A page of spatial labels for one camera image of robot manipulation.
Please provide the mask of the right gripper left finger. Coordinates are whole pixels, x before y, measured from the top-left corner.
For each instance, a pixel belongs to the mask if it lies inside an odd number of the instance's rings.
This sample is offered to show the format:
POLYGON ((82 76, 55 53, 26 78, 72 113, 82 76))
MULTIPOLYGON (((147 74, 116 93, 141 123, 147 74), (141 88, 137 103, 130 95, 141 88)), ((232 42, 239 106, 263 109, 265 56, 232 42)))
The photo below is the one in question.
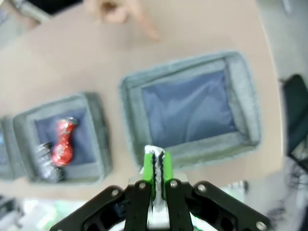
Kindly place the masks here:
POLYGON ((107 187, 50 230, 145 231, 154 190, 154 154, 146 154, 142 179, 125 189, 107 187))

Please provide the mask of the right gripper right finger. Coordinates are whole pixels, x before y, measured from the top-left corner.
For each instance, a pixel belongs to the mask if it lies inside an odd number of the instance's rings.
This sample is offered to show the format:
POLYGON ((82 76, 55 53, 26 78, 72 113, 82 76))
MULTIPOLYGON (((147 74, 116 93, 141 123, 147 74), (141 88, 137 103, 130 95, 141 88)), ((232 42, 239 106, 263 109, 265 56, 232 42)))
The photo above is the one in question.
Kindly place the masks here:
POLYGON ((270 220, 209 181, 191 185, 173 174, 171 155, 161 153, 163 198, 172 231, 267 231, 270 220))

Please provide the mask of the person's left hand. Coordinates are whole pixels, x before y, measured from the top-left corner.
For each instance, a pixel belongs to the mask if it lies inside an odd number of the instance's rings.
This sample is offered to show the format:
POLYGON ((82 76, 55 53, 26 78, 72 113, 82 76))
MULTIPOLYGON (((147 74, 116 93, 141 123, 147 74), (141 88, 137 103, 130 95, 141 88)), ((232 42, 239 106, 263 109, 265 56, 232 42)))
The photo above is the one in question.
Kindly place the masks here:
POLYGON ((123 24, 132 17, 145 35, 154 41, 159 34, 140 0, 84 0, 86 12, 98 23, 123 24))

